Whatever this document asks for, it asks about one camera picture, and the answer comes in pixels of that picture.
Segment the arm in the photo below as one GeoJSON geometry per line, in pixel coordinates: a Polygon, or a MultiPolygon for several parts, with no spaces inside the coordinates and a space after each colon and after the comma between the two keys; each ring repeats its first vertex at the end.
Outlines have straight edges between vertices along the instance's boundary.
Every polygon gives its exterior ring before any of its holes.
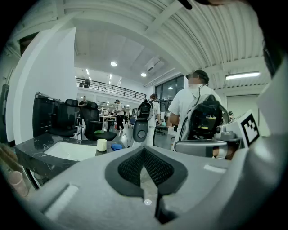
{"type": "Polygon", "coordinates": [[[178,125],[179,124],[179,115],[176,115],[174,113],[170,113],[170,122],[172,124],[178,125]]]}
{"type": "Polygon", "coordinates": [[[118,110],[118,112],[121,112],[121,111],[124,111],[125,110],[125,107],[123,106],[121,110],[118,110]]]}
{"type": "Polygon", "coordinates": [[[176,94],[175,98],[173,99],[171,105],[169,106],[168,110],[170,111],[170,122],[172,124],[179,124],[179,116],[180,116],[180,101],[179,101],[179,93],[176,94]]]}
{"type": "Polygon", "coordinates": [[[160,114],[157,114],[158,124],[161,124],[160,114]]]}
{"type": "Polygon", "coordinates": [[[158,119],[158,124],[161,124],[160,105],[159,105],[158,102],[157,102],[157,105],[156,105],[156,115],[157,115],[157,119],[158,119]]]}

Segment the window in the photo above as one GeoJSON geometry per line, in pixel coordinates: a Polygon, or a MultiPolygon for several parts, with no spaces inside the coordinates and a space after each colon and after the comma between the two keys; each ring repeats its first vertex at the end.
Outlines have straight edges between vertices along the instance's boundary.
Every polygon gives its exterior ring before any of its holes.
{"type": "Polygon", "coordinates": [[[183,76],[177,78],[177,92],[179,92],[182,89],[184,89],[184,77],[183,76]]]}
{"type": "Polygon", "coordinates": [[[184,89],[183,75],[157,86],[155,88],[155,93],[158,95],[158,99],[160,100],[173,100],[176,94],[182,89],[184,89]]]}
{"type": "Polygon", "coordinates": [[[159,85],[155,89],[155,92],[156,92],[156,94],[158,96],[158,99],[161,99],[161,87],[162,87],[162,85],[159,85]]]}
{"type": "Polygon", "coordinates": [[[164,100],[169,100],[173,99],[176,95],[176,83],[175,79],[171,81],[167,81],[166,83],[163,84],[163,95],[162,99],[164,100]]]}

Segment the railing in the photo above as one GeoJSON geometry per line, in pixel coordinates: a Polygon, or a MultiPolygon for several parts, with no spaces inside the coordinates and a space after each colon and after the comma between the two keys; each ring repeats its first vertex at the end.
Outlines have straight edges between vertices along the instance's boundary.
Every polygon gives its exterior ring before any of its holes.
{"type": "MultiPolygon", "coordinates": [[[[79,83],[81,83],[82,81],[85,82],[85,79],[76,78],[77,87],[79,87],[79,83]]],[[[103,92],[108,92],[108,93],[115,93],[118,95],[130,97],[130,98],[135,98],[135,99],[139,99],[139,100],[145,100],[146,99],[146,94],[139,93],[139,92],[129,90],[126,88],[118,87],[115,85],[110,85],[110,84],[98,82],[98,81],[90,81],[89,88],[103,91],[103,92]]]]}

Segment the short hair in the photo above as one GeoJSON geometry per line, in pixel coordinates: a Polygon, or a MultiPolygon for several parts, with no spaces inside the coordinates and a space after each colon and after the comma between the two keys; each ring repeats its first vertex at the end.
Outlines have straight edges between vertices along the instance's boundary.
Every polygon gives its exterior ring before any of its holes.
{"type": "Polygon", "coordinates": [[[203,70],[196,70],[194,73],[188,74],[186,77],[187,79],[192,78],[192,77],[198,77],[201,80],[202,84],[208,84],[209,83],[209,77],[207,73],[203,70]]]}
{"type": "Polygon", "coordinates": [[[150,98],[156,98],[156,99],[157,99],[157,98],[158,98],[158,95],[155,94],[155,93],[153,93],[153,94],[150,95],[150,98]]]}

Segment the ceiling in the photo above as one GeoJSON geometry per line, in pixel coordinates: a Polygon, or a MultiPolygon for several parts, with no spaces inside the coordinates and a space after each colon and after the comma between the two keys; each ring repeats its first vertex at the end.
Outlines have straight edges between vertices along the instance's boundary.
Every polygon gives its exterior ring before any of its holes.
{"type": "Polygon", "coordinates": [[[173,69],[184,75],[203,69],[214,89],[269,83],[263,36],[252,8],[241,2],[218,7],[191,3],[188,11],[176,0],[43,0],[15,28],[9,44],[75,14],[70,21],[77,27],[75,67],[146,85],[173,69]],[[161,67],[141,77],[152,58],[161,67]],[[118,66],[111,67],[111,61],[118,66]],[[227,74],[246,71],[261,75],[225,80],[227,74]]]}

